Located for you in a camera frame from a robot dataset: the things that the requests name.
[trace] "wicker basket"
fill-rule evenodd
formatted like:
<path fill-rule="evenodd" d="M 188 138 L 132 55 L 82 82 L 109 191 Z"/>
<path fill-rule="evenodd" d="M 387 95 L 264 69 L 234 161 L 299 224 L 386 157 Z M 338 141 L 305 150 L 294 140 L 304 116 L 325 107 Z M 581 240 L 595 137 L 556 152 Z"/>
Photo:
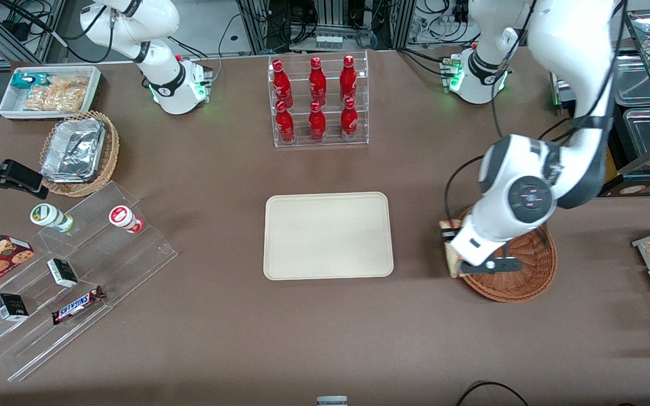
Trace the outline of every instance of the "wicker basket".
<path fill-rule="evenodd" d="M 465 218 L 466 214 L 467 211 L 461 215 L 461 219 Z M 502 255 L 503 249 L 498 249 L 495 254 Z M 506 303 L 519 303 L 537 298 L 553 282 L 557 255 L 553 238 L 544 226 L 511 240 L 508 255 L 520 259 L 523 269 L 494 275 L 467 275 L 463 280 L 486 298 Z"/>
<path fill-rule="evenodd" d="M 97 111 L 80 113 L 72 117 L 67 117 L 65 120 L 77 121 L 84 120 L 86 118 L 97 118 L 98 120 L 103 121 L 107 124 L 105 144 L 102 150 L 102 156 L 100 158 L 97 178 L 95 178 L 95 180 L 90 183 L 54 183 L 43 179 L 42 184 L 49 189 L 49 192 L 70 197 L 83 197 L 92 195 L 92 193 L 97 192 L 99 189 L 103 188 L 104 185 L 106 185 L 112 177 L 114 167 L 117 165 L 117 154 L 119 153 L 119 135 L 117 134 L 117 129 L 114 128 L 112 121 L 110 121 L 107 116 L 98 113 Z M 44 148 L 42 149 L 41 154 L 39 154 L 39 164 L 44 164 L 44 158 L 47 155 L 47 151 L 49 151 L 49 143 L 52 141 L 53 135 L 54 129 L 52 129 L 52 131 L 49 131 L 49 136 L 44 142 Z"/>

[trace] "red bottle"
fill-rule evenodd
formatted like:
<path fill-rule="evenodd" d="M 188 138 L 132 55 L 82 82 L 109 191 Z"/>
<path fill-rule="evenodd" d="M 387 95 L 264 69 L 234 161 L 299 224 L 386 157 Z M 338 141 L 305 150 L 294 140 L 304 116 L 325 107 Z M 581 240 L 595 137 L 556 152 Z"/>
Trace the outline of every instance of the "red bottle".
<path fill-rule="evenodd" d="M 320 65 L 322 62 L 317 56 L 310 59 L 310 95 L 322 107 L 327 104 L 327 80 Z"/>
<path fill-rule="evenodd" d="M 273 86 L 275 87 L 275 96 L 278 100 L 284 101 L 286 108 L 292 107 L 292 87 L 289 85 L 289 77 L 282 70 L 282 61 L 275 59 L 273 61 Z"/>
<path fill-rule="evenodd" d="M 355 72 L 355 58 L 346 55 L 342 59 L 342 72 L 340 72 L 340 102 L 345 104 L 345 98 L 355 97 L 355 81 L 358 74 Z"/>
<path fill-rule="evenodd" d="M 282 100 L 275 103 L 275 109 L 278 110 L 275 114 L 275 122 L 278 124 L 280 139 L 285 144 L 292 144 L 295 142 L 295 124 L 292 122 L 292 116 L 289 115 L 286 104 Z"/>
<path fill-rule="evenodd" d="M 310 138 L 315 144 L 325 142 L 325 115 L 320 111 L 320 102 L 314 100 L 310 103 Z"/>
<path fill-rule="evenodd" d="M 345 141 L 353 141 L 358 130 L 358 112 L 355 111 L 355 99 L 351 96 L 345 98 L 345 110 L 340 114 L 340 136 Z"/>

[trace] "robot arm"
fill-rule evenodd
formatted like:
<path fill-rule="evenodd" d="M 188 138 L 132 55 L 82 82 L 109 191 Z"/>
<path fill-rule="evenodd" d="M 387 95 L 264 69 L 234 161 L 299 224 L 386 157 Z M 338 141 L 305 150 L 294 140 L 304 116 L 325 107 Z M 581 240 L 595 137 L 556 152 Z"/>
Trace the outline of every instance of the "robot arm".
<path fill-rule="evenodd" d="M 150 82 L 155 102 L 170 114 L 183 114 L 209 100 L 211 72 L 180 61 L 161 38 L 172 36 L 180 15 L 170 0 L 101 0 L 83 8 L 82 30 L 93 43 L 110 46 L 137 64 Z"/>
<path fill-rule="evenodd" d="M 611 0 L 536 3 L 529 48 L 542 66 L 571 84 L 578 129 L 567 146 L 511 134 L 488 149 L 478 175 L 483 197 L 451 242 L 469 264 L 482 264 L 506 242 L 537 228 L 556 206 L 575 208 L 598 194 L 609 127 L 611 13 Z"/>

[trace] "tabletop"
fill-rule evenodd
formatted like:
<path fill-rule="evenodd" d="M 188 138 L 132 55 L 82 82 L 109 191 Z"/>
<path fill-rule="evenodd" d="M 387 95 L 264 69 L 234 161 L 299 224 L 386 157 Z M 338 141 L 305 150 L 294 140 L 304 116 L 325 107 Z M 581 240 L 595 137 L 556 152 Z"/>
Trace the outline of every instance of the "tabletop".
<path fill-rule="evenodd" d="M 549 290 L 521 304 L 483 298 L 449 278 L 438 221 L 449 175 L 497 138 L 490 106 L 444 94 L 394 51 L 368 57 L 371 143 L 309 151 L 273 146 L 267 58 L 225 60 L 211 103 L 183 116 L 152 102 L 134 64 L 101 65 L 94 108 L 121 139 L 113 180 L 180 255 L 24 381 L 0 370 L 0 404 L 441 405 L 489 379 L 531 404 L 650 405 L 650 280 L 630 246 L 650 235 L 650 198 L 558 210 Z M 500 125 L 537 136 L 558 120 L 548 74 L 523 49 L 512 66 Z M 0 160 L 36 169 L 51 127 L 2 119 Z M 454 208 L 477 200 L 476 173 L 456 178 Z M 264 277 L 270 196 L 372 191 L 389 200 L 390 276 Z M 36 203 L 1 192 L 0 233 L 37 233 Z M 480 388 L 464 406 L 475 404 L 518 403 Z"/>

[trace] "clear acrylic bottle rack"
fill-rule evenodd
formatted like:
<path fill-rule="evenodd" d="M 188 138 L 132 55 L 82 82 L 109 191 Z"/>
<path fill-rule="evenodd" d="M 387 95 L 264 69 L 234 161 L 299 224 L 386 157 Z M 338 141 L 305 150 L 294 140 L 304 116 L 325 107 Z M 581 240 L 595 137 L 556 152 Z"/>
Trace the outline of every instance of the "clear acrylic bottle rack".
<path fill-rule="evenodd" d="M 147 223 L 137 198 L 115 182 L 67 211 L 74 218 L 68 233 L 43 228 L 30 242 L 36 256 L 0 283 L 0 293 L 20 295 L 29 317 L 20 322 L 0 317 L 0 364 L 9 381 L 20 381 L 108 313 L 142 282 L 177 256 L 165 237 Z M 126 205 L 144 219 L 145 228 L 130 234 L 109 223 L 109 211 Z M 65 259 L 79 283 L 54 283 L 46 262 Z M 52 312 L 102 286 L 106 297 L 54 326 Z"/>
<path fill-rule="evenodd" d="M 355 71 L 358 73 L 356 80 L 357 90 L 355 93 L 355 110 L 358 111 L 358 131 L 353 141 L 346 142 L 340 136 L 340 113 L 344 108 L 340 102 L 340 72 L 342 71 L 342 59 L 345 55 L 353 55 L 355 59 Z M 368 99 L 368 54 L 362 52 L 333 52 L 322 54 L 310 54 L 320 57 L 322 70 L 327 79 L 327 104 L 322 111 L 327 121 L 327 137 L 322 144 L 315 144 L 310 139 L 310 59 L 303 58 L 300 54 L 284 54 L 271 56 L 268 61 L 267 84 L 270 95 L 270 115 L 273 118 L 273 139 L 276 147 L 297 148 L 297 147 L 348 147 L 353 145 L 368 144 L 370 141 L 370 127 L 368 125 L 368 113 L 370 102 Z M 295 123 L 296 140 L 292 144 L 285 144 L 279 136 L 278 124 L 275 121 L 275 97 L 273 87 L 273 61 L 282 61 L 284 71 L 289 77 L 292 86 L 292 101 L 294 102 L 289 113 Z"/>

